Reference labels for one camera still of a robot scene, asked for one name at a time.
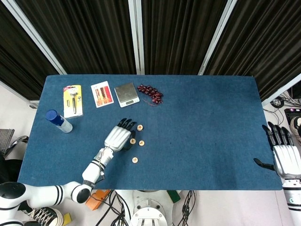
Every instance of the white robotic arm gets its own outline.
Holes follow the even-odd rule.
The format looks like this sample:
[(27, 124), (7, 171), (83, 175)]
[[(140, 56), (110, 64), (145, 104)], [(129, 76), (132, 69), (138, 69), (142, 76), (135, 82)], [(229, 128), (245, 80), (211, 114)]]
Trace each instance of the white robotic arm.
[(265, 130), (269, 144), (274, 155), (274, 165), (262, 163), (259, 159), (254, 161), (261, 167), (275, 170), (285, 180), (282, 184), (288, 209), (296, 226), (301, 225), (301, 157), (299, 150), (293, 144), (290, 132), (282, 127), (268, 122), (271, 130)]
[(113, 153), (124, 148), (129, 137), (135, 136), (130, 131), (136, 122), (122, 119), (107, 136), (104, 145), (83, 172), (83, 184), (70, 182), (65, 185), (35, 187), (17, 182), (6, 182), (0, 185), (0, 226), (19, 226), (21, 221), (14, 219), (20, 203), (27, 201), (31, 208), (54, 206), (65, 198), (74, 202), (85, 202), (95, 187), (99, 177), (104, 179), (104, 169), (113, 158)]

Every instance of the gray floor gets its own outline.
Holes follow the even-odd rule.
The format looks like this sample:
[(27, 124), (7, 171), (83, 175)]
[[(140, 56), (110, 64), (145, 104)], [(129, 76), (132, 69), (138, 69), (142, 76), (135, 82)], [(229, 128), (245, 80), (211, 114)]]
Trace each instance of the gray floor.
[[(2, 96), (0, 106), (0, 125), (2, 129), (15, 129), (14, 137), (30, 135), (36, 110), (0, 86)], [(270, 113), (267, 120), (276, 123)], [(9, 158), (21, 159), (26, 145), (20, 145)], [(182, 201), (174, 206), (174, 223), (180, 220)], [(57, 207), (62, 213), (69, 212), (70, 226), (93, 226), (106, 211), (106, 206), (90, 211), (84, 204), (70, 200)], [(100, 225), (110, 225), (116, 216), (110, 213)], [(19, 212), (18, 219), (27, 217)], [(283, 191), (197, 191), (197, 204), (190, 219), (190, 226), (292, 226)]]

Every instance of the blue table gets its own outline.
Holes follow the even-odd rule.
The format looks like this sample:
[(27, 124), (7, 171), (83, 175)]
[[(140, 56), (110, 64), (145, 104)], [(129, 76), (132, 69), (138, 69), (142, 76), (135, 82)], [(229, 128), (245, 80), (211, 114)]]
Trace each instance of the blue table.
[[(108, 81), (115, 103), (96, 108), (91, 85)], [(139, 93), (140, 102), (120, 108), (114, 87), (150, 84), (164, 94), (162, 105)], [(63, 87), (82, 85), (82, 117), (64, 134), (45, 120), (49, 109), (63, 114)], [(82, 182), (82, 172), (122, 118), (144, 126), (127, 152), (114, 155), (96, 188), (133, 190), (280, 190), (261, 128), (266, 124), (253, 77), (166, 75), (53, 75), (40, 99), (19, 182), (48, 186)], [(137, 157), (139, 162), (132, 163)]]

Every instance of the dark curtain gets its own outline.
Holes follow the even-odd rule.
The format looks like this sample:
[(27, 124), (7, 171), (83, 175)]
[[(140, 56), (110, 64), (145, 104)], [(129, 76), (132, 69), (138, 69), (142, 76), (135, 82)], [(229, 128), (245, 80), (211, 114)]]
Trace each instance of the dark curtain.
[(29, 100), (40, 98), (45, 78), (57, 71), (0, 2), (0, 80)]
[(254, 76), (264, 100), (299, 73), (300, 2), (238, 0), (205, 74)]
[(136, 73), (127, 0), (17, 0), (67, 73)]
[(142, 0), (146, 74), (197, 74), (225, 0)]

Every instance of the electronic device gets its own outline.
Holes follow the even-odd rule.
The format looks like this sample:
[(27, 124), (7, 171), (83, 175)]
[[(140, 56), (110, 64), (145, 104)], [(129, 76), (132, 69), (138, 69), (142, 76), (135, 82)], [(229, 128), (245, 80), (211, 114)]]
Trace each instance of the electronic device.
[(140, 101), (133, 83), (115, 87), (115, 93), (120, 107), (126, 107)]
[(286, 108), (284, 110), (284, 113), (285, 113), (287, 122), (290, 125), (291, 120), (294, 117), (297, 117), (297, 116), (301, 117), (301, 108)]

